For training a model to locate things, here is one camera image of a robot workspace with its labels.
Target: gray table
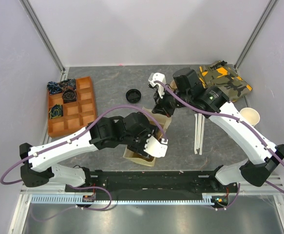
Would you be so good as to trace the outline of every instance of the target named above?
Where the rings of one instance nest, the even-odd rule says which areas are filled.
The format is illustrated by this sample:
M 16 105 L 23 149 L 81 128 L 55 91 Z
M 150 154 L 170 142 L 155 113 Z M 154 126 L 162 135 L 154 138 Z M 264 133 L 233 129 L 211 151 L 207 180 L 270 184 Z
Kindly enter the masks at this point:
M 98 115 L 111 107 L 128 103 L 125 98 L 127 90 L 136 88 L 142 93 L 139 107 L 152 109 L 154 90 L 148 87 L 148 77 L 152 72 L 166 75 L 168 83 L 172 74 L 188 65 L 154 65 L 154 66 L 109 66 L 109 67 L 73 67 L 68 78 L 91 76 Z M 238 110 L 246 107 L 244 99 L 235 103 Z M 107 115 L 126 116 L 135 110 L 118 109 Z M 219 165 L 230 165 L 246 158 L 243 150 L 217 125 L 209 120 L 205 123 L 203 154 L 194 154 L 194 112 L 188 108 L 177 109 L 172 123 L 167 130 L 169 138 L 168 151 L 164 158 L 159 158 L 154 167 L 135 164 L 122 158 L 125 146 L 104 149 L 82 154 L 61 162 L 65 166 L 80 165 L 90 170 L 104 171 L 124 170 L 213 170 Z

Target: white wall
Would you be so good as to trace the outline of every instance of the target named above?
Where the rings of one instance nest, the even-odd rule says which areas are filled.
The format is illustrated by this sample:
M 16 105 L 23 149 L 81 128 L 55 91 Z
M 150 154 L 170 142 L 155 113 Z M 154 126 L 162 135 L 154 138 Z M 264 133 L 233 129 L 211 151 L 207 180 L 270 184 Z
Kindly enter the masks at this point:
M 284 0 L 277 3 L 240 74 L 253 87 L 248 100 L 261 115 L 259 130 L 275 143 L 284 143 Z M 282 166 L 278 173 L 284 184 Z
M 268 0 L 30 0 L 65 66 L 235 63 Z
M 18 0 L 0 0 L 0 176 L 19 145 L 39 144 L 46 121 L 46 83 L 59 70 Z M 19 179 L 19 168 L 8 181 Z M 0 184 L 0 234 L 7 233 L 20 184 Z

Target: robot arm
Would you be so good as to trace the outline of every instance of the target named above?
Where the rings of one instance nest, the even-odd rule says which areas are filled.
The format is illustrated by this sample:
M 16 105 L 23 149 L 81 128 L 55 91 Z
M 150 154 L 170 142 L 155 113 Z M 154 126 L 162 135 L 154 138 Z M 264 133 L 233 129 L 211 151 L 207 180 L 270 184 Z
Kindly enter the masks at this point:
M 160 77 L 161 80 L 165 80 L 163 74 L 156 73 L 149 78 L 150 83 L 157 80 L 157 77 Z M 234 104 L 229 101 L 229 98 L 219 88 L 212 86 L 205 89 L 194 70 L 183 68 L 173 74 L 173 79 L 177 86 L 177 89 L 173 92 L 184 102 L 200 110 L 235 116 L 239 118 L 240 121 L 247 122 L 239 114 Z M 156 105 L 153 109 L 153 113 L 171 116 L 174 113 L 175 108 L 184 107 L 184 105 L 175 99 L 169 92 L 165 91 L 163 95 L 160 95 L 159 92 L 161 91 L 157 88 L 154 95 Z M 279 164 L 267 148 L 270 148 L 283 159 L 284 145 L 276 146 L 275 143 L 269 141 L 256 129 L 251 127 L 252 130 L 261 136 L 267 143 L 267 147 L 264 147 L 253 132 L 241 124 L 240 121 L 237 122 L 233 119 L 221 116 L 205 115 L 205 117 L 220 126 L 232 139 L 234 139 L 248 157 L 248 159 L 242 162 L 230 166 L 218 167 L 215 170 L 215 179 L 222 185 L 246 180 L 254 186 L 262 186 Z
M 84 132 L 86 127 L 78 132 L 41 146 L 20 145 L 20 157 L 34 156 L 21 167 L 21 178 L 27 187 L 37 187 L 48 182 L 65 183 L 78 187 L 84 183 L 90 184 L 90 171 L 87 168 L 73 169 L 57 163 L 73 156 L 115 148 L 119 144 L 127 145 L 128 149 L 148 158 L 163 157 L 167 151 L 167 142 L 159 142 L 154 136 L 158 129 L 151 125 L 142 113 L 131 113 L 123 117 L 103 117 L 91 130 L 80 138 L 70 141 Z M 59 143 L 66 143 L 54 148 Z M 48 151 L 37 155 L 41 150 Z

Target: open box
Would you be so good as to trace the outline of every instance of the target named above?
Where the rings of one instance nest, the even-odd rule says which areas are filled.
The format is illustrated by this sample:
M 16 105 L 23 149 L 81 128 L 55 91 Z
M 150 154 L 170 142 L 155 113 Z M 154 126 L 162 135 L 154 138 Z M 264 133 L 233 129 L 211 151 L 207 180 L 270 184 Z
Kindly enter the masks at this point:
M 166 132 L 169 125 L 171 124 L 171 117 L 167 117 L 161 114 L 153 114 L 151 112 L 150 109 L 146 109 L 143 108 L 144 111 L 148 112 L 152 117 L 154 117 L 154 119 L 156 119 L 158 121 L 158 123 L 160 124 L 160 126 L 163 128 L 163 130 Z M 155 123 L 153 121 L 151 121 L 149 118 L 148 120 L 150 121 L 150 123 L 152 125 L 155 125 Z M 162 136 L 161 132 L 159 131 L 156 135 L 156 139 L 160 139 Z M 126 158 L 132 162 L 135 162 L 137 164 L 141 164 L 144 166 L 149 166 L 149 167 L 153 167 L 155 165 L 156 162 L 156 158 L 155 157 L 150 157 L 149 159 L 144 158 L 143 156 L 129 150 L 128 148 L 125 149 L 124 154 L 123 154 L 123 158 Z
M 96 106 L 93 85 L 90 77 L 76 79 L 77 101 L 64 103 L 62 93 L 50 95 L 48 92 L 48 110 L 54 105 L 63 106 L 63 117 L 49 119 L 48 134 L 60 137 L 72 134 L 96 119 Z

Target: orange tray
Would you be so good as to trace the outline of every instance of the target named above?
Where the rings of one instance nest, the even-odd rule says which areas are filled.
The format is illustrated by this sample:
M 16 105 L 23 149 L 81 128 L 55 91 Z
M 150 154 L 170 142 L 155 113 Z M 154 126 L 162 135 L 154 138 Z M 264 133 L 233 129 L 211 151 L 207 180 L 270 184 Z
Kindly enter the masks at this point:
M 95 96 L 90 77 L 76 79 L 77 101 L 65 103 L 62 93 L 48 92 L 48 134 L 60 137 L 72 134 L 96 119 Z M 56 105 L 63 105 L 63 117 L 49 119 L 49 111 Z

